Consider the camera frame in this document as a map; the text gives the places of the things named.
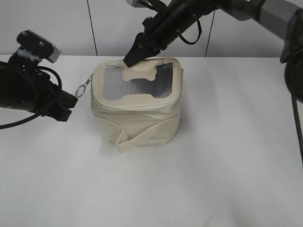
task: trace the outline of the bag strap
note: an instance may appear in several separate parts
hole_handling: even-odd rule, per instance
[[[152,126],[131,140],[127,140],[127,135],[122,127],[99,116],[97,116],[97,121],[101,123],[102,126],[108,131],[117,132],[117,130],[120,130],[118,140],[116,141],[116,146],[119,148],[120,151],[127,151],[137,147],[143,141],[146,141],[147,139],[160,134],[167,128],[177,125],[179,122],[179,116],[170,118]]]

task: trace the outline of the white tabletop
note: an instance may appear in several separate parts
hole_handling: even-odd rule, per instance
[[[111,59],[61,56],[44,65],[74,92]],[[168,145],[119,153],[95,124],[89,91],[67,123],[45,117],[0,131],[0,226],[303,226],[303,169],[284,66],[179,60],[182,116]],[[1,109],[0,124],[29,115]]]

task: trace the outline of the cube-shaped bag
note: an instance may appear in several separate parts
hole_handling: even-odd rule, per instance
[[[174,58],[128,68],[108,61],[92,75],[91,108],[121,151],[170,142],[178,128],[183,70]]]

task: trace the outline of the black cable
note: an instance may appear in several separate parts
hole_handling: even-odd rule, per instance
[[[298,27],[299,27],[299,21],[300,21],[300,17],[298,16],[298,18],[295,22],[295,25],[294,25],[293,33],[291,35],[289,62],[288,62],[288,66],[286,68],[285,73],[286,73],[286,78],[288,78],[290,81],[290,92],[291,92],[293,111],[294,111],[294,121],[295,121],[296,130],[297,130],[301,159],[302,159],[302,164],[303,164],[303,135],[302,135],[302,128],[301,128],[300,116],[299,116],[299,111],[298,111],[298,103],[297,103],[297,91],[296,91],[296,80],[295,80],[296,74],[294,74],[293,77],[292,77],[292,75],[290,75],[290,72],[293,72],[293,67],[294,67],[294,60],[295,60],[294,43],[297,39],[296,35],[297,35]]]
[[[60,76],[58,75],[57,72],[55,72],[54,70],[52,70],[52,69],[50,69],[48,67],[38,66],[38,69],[48,71],[48,72],[52,73],[56,77],[56,79],[58,81],[58,87],[59,87],[58,92],[55,94],[54,98],[49,103],[47,103],[46,106],[44,106],[43,108],[41,108],[40,110],[38,110],[36,114],[34,114],[34,115],[32,115],[32,116],[30,116],[28,118],[25,118],[25,119],[23,119],[21,121],[18,121],[18,122],[9,123],[9,124],[5,124],[5,125],[0,125],[0,130],[16,127],[16,126],[28,123],[28,122],[36,119],[37,117],[41,116],[43,114],[43,112],[45,110],[47,110],[57,100],[60,92],[62,91],[62,81],[61,81]]]
[[[199,39],[201,38],[201,35],[202,35],[202,26],[201,26],[201,23],[200,23],[199,20],[197,21],[197,24],[198,24],[199,35],[198,35],[198,38],[197,38],[197,40],[196,40],[195,42],[189,42],[189,41],[187,41],[187,40],[183,37],[183,35],[180,35],[180,39],[181,39],[183,42],[185,42],[186,44],[188,44],[188,45],[195,45],[195,44],[199,41]]]

